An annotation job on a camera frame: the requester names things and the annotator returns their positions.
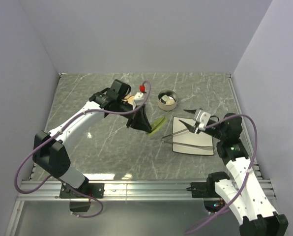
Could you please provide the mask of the green round lunch box lid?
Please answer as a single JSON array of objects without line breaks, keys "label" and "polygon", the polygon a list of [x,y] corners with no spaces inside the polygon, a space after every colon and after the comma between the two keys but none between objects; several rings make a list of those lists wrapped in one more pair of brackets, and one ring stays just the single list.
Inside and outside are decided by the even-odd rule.
[{"label": "green round lunch box lid", "polygon": [[157,120],[155,120],[154,123],[152,123],[151,125],[151,132],[148,133],[148,135],[153,135],[157,131],[159,131],[163,127],[163,125],[166,123],[166,121],[167,119],[164,116],[159,117]]}]

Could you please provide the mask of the beige round lunch box lid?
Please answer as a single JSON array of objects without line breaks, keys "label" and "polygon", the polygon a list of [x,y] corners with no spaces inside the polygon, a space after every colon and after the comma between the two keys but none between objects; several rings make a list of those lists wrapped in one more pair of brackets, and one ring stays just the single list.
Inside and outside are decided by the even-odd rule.
[{"label": "beige round lunch box lid", "polygon": [[123,102],[127,102],[127,103],[129,103],[129,104],[133,104],[133,99],[134,99],[134,97],[135,97],[135,95],[131,95],[131,94],[129,94],[129,95],[125,96],[125,97],[122,99],[122,101],[123,101]]}]

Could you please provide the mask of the metal serving tongs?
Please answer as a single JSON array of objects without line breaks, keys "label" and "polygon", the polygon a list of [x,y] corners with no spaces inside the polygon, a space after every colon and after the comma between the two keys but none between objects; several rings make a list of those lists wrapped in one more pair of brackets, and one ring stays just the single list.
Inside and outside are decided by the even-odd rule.
[{"label": "metal serving tongs", "polygon": [[189,132],[188,129],[182,129],[170,135],[163,136],[161,141],[192,148],[213,148],[213,141],[210,136],[205,133],[194,134]]}]

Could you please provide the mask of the white round bun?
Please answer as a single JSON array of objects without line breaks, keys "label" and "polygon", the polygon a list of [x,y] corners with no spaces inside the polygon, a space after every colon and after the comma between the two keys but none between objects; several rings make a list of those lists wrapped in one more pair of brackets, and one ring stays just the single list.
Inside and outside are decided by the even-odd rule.
[{"label": "white round bun", "polygon": [[170,98],[165,104],[166,105],[173,105],[173,104],[175,104],[175,100],[173,99],[173,98]]}]

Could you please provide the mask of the sushi roll piece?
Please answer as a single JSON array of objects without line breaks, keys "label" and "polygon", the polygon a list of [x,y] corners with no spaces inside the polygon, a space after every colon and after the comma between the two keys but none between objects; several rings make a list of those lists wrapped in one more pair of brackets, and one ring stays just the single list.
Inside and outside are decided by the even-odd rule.
[{"label": "sushi roll piece", "polygon": [[162,103],[166,103],[170,98],[165,94],[161,97]]}]

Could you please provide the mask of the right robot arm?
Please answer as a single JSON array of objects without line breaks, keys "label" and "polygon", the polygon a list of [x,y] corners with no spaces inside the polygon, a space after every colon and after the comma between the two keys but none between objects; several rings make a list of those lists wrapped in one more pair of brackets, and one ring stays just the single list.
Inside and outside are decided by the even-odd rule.
[{"label": "right robot arm", "polygon": [[239,223],[239,233],[242,236],[283,236],[289,222],[284,214],[279,214],[264,193],[255,173],[253,164],[258,144],[254,144],[252,156],[240,140],[242,121],[248,119],[255,125],[252,118],[244,114],[228,113],[223,119],[213,120],[213,115],[203,109],[187,110],[193,114],[193,125],[183,122],[183,125],[193,134],[205,133],[218,139],[216,145],[219,157],[234,178],[225,173],[209,174],[206,180],[206,191],[209,195],[219,196],[225,205],[203,223],[195,223],[185,231],[190,235],[208,225],[218,216],[230,210]]}]

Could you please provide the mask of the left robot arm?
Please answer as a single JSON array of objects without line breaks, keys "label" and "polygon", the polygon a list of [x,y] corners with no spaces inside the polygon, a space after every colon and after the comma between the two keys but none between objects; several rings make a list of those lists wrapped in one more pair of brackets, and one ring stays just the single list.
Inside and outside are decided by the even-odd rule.
[{"label": "left robot arm", "polygon": [[66,183],[78,198],[93,193],[88,178],[73,167],[67,147],[88,128],[109,114],[127,119],[126,126],[151,133],[152,127],[146,115],[146,102],[150,96],[151,85],[143,81],[139,92],[128,102],[131,87],[120,80],[114,80],[109,88],[94,93],[88,102],[73,117],[49,132],[40,131],[35,135],[33,161],[50,176]]}]

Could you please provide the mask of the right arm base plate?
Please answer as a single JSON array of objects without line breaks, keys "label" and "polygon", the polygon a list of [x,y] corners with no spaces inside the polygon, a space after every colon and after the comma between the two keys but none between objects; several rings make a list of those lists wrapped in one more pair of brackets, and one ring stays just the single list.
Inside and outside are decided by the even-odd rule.
[{"label": "right arm base plate", "polygon": [[206,182],[191,182],[186,189],[191,192],[192,198],[218,198],[219,195],[212,192]]}]

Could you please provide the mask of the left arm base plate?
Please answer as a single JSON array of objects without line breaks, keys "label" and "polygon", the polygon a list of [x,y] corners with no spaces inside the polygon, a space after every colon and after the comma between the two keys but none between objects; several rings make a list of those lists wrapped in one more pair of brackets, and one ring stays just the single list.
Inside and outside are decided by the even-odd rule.
[{"label": "left arm base plate", "polygon": [[[91,196],[97,199],[102,199],[104,195],[104,183],[84,183],[76,189],[78,192]],[[61,199],[77,199],[83,198],[79,193],[75,193],[71,190],[68,184],[64,183],[61,185],[59,197]]]}]

